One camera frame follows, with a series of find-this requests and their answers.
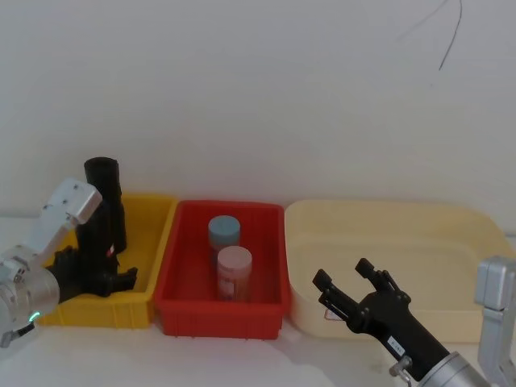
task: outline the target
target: plastic container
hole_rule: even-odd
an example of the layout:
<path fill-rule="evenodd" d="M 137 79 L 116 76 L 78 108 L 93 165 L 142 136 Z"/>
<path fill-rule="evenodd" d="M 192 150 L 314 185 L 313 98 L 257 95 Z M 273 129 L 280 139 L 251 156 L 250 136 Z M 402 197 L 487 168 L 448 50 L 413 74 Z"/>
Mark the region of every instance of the plastic container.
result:
<path fill-rule="evenodd" d="M 118 255 L 120 272 L 133 266 L 138 279 L 131 291 L 108 298 L 83 294 L 38 320 L 44 325 L 146 328 L 154 317 L 152 295 L 169 238 L 177 200 L 160 195 L 124 195 L 127 249 Z M 77 246 L 71 232 L 61 248 Z"/>
<path fill-rule="evenodd" d="M 442 342 L 477 343 L 481 308 L 476 269 L 492 256 L 515 256 L 503 232 L 475 211 L 440 204 L 302 201 L 285 212 L 293 305 L 301 330 L 361 339 L 324 306 L 312 284 L 323 268 L 356 301 L 373 291 L 356 271 L 362 257 L 390 272 L 412 298 L 410 310 Z"/>
<path fill-rule="evenodd" d="M 206 228 L 221 214 L 240 221 L 240 245 L 252 254 L 249 302 L 218 300 L 217 273 L 206 259 Z M 181 202 L 160 271 L 156 307 L 166 335 L 275 339 L 289 307 L 283 208 Z"/>
<path fill-rule="evenodd" d="M 230 246 L 218 253 L 218 298 L 224 301 L 249 301 L 252 254 L 246 248 Z"/>
<path fill-rule="evenodd" d="M 240 222 L 228 215 L 215 216 L 208 223 L 208 236 L 212 249 L 213 266 L 217 266 L 217 255 L 223 248 L 240 244 Z"/>

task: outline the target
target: yellow bin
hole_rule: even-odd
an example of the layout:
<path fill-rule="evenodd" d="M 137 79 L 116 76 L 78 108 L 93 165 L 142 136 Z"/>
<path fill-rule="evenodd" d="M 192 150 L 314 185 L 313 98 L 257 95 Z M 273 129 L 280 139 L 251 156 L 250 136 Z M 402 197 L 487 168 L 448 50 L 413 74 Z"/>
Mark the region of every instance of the yellow bin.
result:
<path fill-rule="evenodd" d="M 132 291 L 113 293 L 108 298 L 83 294 L 58 306 L 39 323 L 44 325 L 146 328 L 154 318 L 152 295 L 169 239 L 177 199 L 161 195 L 124 195 L 127 249 L 118 255 L 121 272 L 138 268 Z M 77 246 L 70 233 L 61 248 Z"/>

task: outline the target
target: black wire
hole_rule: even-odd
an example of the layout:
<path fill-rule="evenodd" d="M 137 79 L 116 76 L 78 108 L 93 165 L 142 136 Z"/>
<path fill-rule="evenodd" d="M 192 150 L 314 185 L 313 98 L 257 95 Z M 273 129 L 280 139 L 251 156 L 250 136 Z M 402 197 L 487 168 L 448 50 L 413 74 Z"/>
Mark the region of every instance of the black wire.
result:
<path fill-rule="evenodd" d="M 459 19 L 457 20 L 457 25 L 455 26 L 455 31 L 453 32 L 453 37 L 451 38 L 450 45 L 448 46 L 448 49 L 446 50 L 446 54 L 444 54 L 443 61 L 441 62 L 441 65 L 439 66 L 439 71 L 444 66 L 444 62 L 446 61 L 446 58 L 448 58 L 448 54 L 450 53 L 450 50 L 452 49 L 453 44 L 455 43 L 455 38 L 457 37 L 457 32 L 459 30 L 460 21 L 462 20 L 462 0 L 459 0 Z"/>

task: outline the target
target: white wall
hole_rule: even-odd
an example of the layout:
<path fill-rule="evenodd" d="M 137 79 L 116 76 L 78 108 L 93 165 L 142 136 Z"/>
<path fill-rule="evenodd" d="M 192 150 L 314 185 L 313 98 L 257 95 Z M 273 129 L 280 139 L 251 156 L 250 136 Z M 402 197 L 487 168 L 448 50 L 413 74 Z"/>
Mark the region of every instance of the white wall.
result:
<path fill-rule="evenodd" d="M 514 0 L 26 0 L 0 11 L 0 210 L 82 162 L 181 197 L 463 203 L 516 231 Z"/>

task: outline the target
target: green indicator light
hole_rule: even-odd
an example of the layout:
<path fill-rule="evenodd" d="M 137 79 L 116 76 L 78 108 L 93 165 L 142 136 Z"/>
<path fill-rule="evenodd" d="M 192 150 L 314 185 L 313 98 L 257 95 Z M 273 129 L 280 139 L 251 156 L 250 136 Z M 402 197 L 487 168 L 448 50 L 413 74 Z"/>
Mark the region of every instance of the green indicator light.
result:
<path fill-rule="evenodd" d="M 29 317 L 29 322 L 32 323 L 34 320 L 36 320 L 41 315 L 40 312 L 35 312 L 31 317 Z"/>

